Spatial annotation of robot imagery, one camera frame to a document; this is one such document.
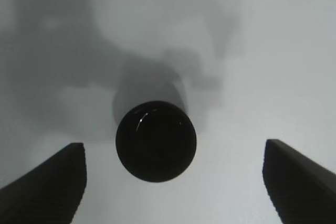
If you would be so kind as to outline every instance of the black ball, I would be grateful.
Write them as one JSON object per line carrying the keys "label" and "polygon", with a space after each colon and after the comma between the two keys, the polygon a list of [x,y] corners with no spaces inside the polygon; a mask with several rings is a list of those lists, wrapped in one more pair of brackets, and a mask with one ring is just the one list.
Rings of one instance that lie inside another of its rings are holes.
{"label": "black ball", "polygon": [[152,101],[121,120],[116,147],[121,163],[135,177],[164,182],[188,168],[196,152],[196,132],[180,108]]}

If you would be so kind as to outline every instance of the glossy black ball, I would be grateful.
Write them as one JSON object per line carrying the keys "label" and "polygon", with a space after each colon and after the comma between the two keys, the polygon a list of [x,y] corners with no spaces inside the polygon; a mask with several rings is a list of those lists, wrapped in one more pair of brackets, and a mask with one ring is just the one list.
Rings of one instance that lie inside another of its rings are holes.
{"label": "glossy black ball", "polygon": [[188,168],[196,152],[196,132],[177,106],[147,102],[122,119],[116,147],[121,163],[135,177],[164,182]]}

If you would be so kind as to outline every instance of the white surface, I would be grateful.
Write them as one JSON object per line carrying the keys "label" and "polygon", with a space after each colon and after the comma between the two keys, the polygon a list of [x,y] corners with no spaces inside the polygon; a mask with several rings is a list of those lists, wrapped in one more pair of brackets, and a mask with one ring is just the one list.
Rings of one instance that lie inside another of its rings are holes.
{"label": "white surface", "polygon": [[170,182],[132,177],[114,147],[114,88],[92,84],[57,93],[76,126],[72,136],[30,132],[2,92],[2,185],[79,141],[87,152],[88,186],[74,223],[259,224],[281,223],[262,181],[266,139],[279,138],[336,172],[336,0],[92,2],[106,40],[148,59],[188,49],[220,83],[192,86],[173,60],[198,132],[195,159]]}

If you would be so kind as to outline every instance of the black sphere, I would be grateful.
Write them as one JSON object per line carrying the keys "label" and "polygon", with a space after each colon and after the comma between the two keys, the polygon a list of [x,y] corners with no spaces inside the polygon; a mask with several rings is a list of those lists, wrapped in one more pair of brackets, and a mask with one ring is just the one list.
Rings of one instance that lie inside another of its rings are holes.
{"label": "black sphere", "polygon": [[116,147],[135,177],[164,182],[183,173],[196,152],[196,132],[188,116],[168,102],[138,105],[121,120]]}

